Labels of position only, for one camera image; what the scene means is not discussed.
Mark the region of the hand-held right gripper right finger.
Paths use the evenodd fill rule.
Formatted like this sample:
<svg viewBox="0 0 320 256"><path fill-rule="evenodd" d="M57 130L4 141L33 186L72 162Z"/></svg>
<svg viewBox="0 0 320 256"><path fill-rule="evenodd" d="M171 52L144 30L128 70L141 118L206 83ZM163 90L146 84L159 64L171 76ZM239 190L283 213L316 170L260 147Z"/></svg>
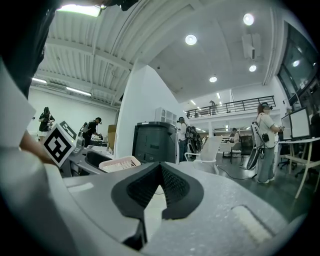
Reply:
<svg viewBox="0 0 320 256"><path fill-rule="evenodd" d="M204 195L186 218L163 220L141 252L149 256L259 256L288 222L270 204L237 182L198 170L171 167L198 180Z"/></svg>

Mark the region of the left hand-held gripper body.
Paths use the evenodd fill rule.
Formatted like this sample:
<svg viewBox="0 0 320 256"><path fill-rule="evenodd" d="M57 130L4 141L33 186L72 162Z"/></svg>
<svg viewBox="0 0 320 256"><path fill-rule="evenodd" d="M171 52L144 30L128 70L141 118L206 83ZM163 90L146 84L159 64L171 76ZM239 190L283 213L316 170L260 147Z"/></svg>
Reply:
<svg viewBox="0 0 320 256"><path fill-rule="evenodd" d="M84 145L85 140L79 137L66 121L56 123L43 143L45 152L59 168L68 157L80 153Z"/></svg>

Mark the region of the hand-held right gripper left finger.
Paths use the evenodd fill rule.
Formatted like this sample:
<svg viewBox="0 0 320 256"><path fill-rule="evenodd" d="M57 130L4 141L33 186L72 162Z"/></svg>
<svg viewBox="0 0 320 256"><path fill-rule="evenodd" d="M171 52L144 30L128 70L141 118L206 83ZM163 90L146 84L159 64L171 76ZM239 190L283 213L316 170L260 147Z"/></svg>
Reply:
<svg viewBox="0 0 320 256"><path fill-rule="evenodd" d="M161 226L158 163L105 174L65 178L85 215L115 241L140 250Z"/></svg>

